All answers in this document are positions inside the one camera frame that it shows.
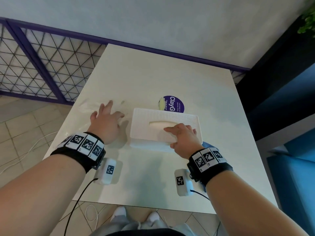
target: table top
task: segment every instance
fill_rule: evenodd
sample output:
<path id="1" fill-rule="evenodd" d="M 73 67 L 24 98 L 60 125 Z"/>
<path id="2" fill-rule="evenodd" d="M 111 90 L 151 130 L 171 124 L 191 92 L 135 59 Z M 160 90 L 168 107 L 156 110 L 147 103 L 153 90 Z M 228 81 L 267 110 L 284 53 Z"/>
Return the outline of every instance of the table top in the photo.
<path id="1" fill-rule="evenodd" d="M 66 136 L 86 131 L 90 114 L 112 99 L 112 112 L 125 114 L 119 138 L 105 146 L 106 157 L 117 160 L 112 184 L 91 184 L 81 200 L 215 213 L 200 195 L 178 196 L 174 172 L 187 169 L 187 160 L 129 146 L 133 109 L 158 109 L 167 95 L 183 102 L 184 113 L 198 115 L 203 141 L 217 147 L 239 176 L 277 205 L 230 71 L 126 47 L 107 46 L 45 157 Z M 94 174 L 88 172 L 75 200 Z M 195 182 L 194 189 L 201 192 Z"/>

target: tissue box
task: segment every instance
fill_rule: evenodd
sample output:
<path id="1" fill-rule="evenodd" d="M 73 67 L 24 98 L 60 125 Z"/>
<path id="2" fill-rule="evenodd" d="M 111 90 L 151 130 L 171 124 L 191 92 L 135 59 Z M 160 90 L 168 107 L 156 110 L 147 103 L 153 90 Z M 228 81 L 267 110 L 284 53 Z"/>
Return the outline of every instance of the tissue box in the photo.
<path id="1" fill-rule="evenodd" d="M 197 138 L 202 144 L 202 135 L 198 116 L 170 111 L 135 108 L 130 130 L 130 146 L 153 151 L 174 152 L 171 143 L 176 137 L 163 130 L 178 123 L 190 125 L 197 130 Z"/>

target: white device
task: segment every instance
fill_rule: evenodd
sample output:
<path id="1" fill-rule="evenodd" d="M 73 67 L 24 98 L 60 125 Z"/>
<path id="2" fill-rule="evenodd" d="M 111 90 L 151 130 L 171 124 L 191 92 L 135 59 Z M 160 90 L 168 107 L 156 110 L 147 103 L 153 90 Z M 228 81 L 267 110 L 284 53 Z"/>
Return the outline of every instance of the white device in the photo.
<path id="1" fill-rule="evenodd" d="M 178 169 L 174 173 L 177 193 L 179 196 L 188 196 L 192 195 L 193 192 L 190 190 L 194 190 L 192 185 L 191 178 L 189 177 L 190 172 L 188 169 Z"/>
<path id="2" fill-rule="evenodd" d="M 153 151 L 174 152 L 171 143 L 177 139 L 164 127 L 173 127 L 178 123 L 190 125 L 197 130 L 197 138 L 202 144 L 202 135 L 198 116 L 178 112 L 135 108 L 130 130 L 130 146 Z"/>
<path id="3" fill-rule="evenodd" d="M 95 173 L 94 178 L 98 178 L 98 180 L 94 181 L 94 183 L 109 185 L 112 182 L 115 167 L 116 160 L 112 158 L 104 158 Z"/>

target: round purple sticker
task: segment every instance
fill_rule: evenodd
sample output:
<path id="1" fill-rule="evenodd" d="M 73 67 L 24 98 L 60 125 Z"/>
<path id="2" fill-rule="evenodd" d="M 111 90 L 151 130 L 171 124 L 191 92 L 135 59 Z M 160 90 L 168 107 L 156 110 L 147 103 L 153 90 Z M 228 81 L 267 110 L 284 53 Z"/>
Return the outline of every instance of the round purple sticker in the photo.
<path id="1" fill-rule="evenodd" d="M 183 113 L 184 112 L 184 104 L 183 102 L 174 97 L 174 96 L 164 96 L 165 100 L 165 111 L 171 111 L 171 112 L 179 112 Z"/>

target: wristband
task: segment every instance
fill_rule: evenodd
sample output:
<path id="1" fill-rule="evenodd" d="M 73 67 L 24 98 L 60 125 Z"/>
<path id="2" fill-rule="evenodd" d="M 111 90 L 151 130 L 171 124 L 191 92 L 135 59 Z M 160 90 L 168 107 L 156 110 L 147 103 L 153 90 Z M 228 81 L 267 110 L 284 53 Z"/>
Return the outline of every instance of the wristband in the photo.
<path id="1" fill-rule="evenodd" d="M 233 171 L 233 168 L 215 147 L 196 151 L 189 158 L 187 166 L 195 182 L 200 181 L 204 186 L 219 173 L 225 170 Z"/>
<path id="2" fill-rule="evenodd" d="M 67 137 L 51 155 L 66 155 L 76 160 L 87 173 L 92 168 L 98 169 L 105 153 L 104 142 L 97 135 L 81 132 Z"/>

